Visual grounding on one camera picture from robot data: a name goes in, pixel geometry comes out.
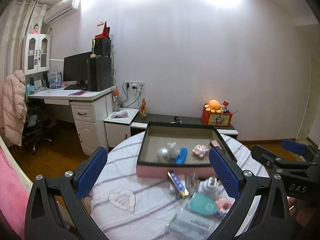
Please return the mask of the right hand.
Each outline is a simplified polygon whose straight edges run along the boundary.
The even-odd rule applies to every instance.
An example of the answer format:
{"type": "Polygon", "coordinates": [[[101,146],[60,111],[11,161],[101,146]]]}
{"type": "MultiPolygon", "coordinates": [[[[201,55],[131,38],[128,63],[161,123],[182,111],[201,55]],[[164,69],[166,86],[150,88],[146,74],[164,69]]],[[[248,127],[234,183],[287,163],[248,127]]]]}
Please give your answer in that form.
{"type": "Polygon", "coordinates": [[[319,200],[304,201],[287,198],[291,219],[304,228],[319,226],[319,200]]]}

